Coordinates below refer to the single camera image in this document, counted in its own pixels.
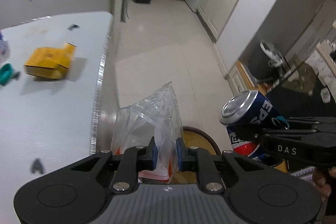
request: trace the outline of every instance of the white tile floor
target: white tile floor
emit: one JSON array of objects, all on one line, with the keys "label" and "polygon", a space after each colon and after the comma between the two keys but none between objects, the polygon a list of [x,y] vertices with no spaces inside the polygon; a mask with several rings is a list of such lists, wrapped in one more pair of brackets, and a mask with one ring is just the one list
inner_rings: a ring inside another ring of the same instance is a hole
[{"label": "white tile floor", "polygon": [[212,42],[183,1],[130,3],[122,24],[116,73],[120,106],[133,104],[172,81],[182,123],[210,135],[221,150],[231,149],[221,107],[232,97],[212,53]]}]

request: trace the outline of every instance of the cardboard box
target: cardboard box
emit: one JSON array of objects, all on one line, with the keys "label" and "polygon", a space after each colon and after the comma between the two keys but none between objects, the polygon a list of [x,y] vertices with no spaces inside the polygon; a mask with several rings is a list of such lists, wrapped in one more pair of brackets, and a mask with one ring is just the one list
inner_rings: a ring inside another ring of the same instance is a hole
[{"label": "cardboard box", "polygon": [[24,68],[26,74],[49,78],[64,78],[70,68],[76,46],[65,43],[63,48],[37,48]]}]

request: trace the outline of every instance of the blue pepsi can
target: blue pepsi can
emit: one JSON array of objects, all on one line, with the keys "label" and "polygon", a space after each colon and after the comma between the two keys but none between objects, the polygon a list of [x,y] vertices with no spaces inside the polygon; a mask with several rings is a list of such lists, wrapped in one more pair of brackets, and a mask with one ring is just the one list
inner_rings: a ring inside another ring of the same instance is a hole
[{"label": "blue pepsi can", "polygon": [[286,128],[288,122],[257,90],[234,96],[222,108],[220,122],[226,126],[257,124],[264,128]]},{"label": "blue pepsi can", "polygon": [[274,164],[276,160],[273,160],[270,155],[266,154],[265,149],[259,143],[239,139],[236,136],[236,129],[234,126],[229,126],[226,129],[234,152],[269,166]]}]

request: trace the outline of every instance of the plastic bag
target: plastic bag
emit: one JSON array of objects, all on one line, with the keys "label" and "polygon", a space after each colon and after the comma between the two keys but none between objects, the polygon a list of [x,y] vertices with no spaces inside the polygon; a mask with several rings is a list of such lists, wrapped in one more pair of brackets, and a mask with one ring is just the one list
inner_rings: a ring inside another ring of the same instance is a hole
[{"label": "plastic bag", "polygon": [[157,167],[142,171],[139,176],[169,181],[177,171],[176,139],[182,134],[179,107],[169,82],[149,97],[118,111],[111,150],[113,154],[123,154],[127,148],[147,146],[154,136],[159,151]]}]

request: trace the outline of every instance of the human hand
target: human hand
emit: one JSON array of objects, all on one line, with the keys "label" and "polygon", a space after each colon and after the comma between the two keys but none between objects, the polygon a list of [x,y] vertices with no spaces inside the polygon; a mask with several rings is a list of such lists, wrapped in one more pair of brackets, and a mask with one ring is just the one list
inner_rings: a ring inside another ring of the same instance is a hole
[{"label": "human hand", "polygon": [[[332,178],[336,178],[336,166],[329,168],[329,175]],[[315,188],[320,192],[322,201],[325,201],[331,194],[331,187],[326,183],[327,177],[325,173],[322,170],[315,168],[313,171],[313,182]]]}]

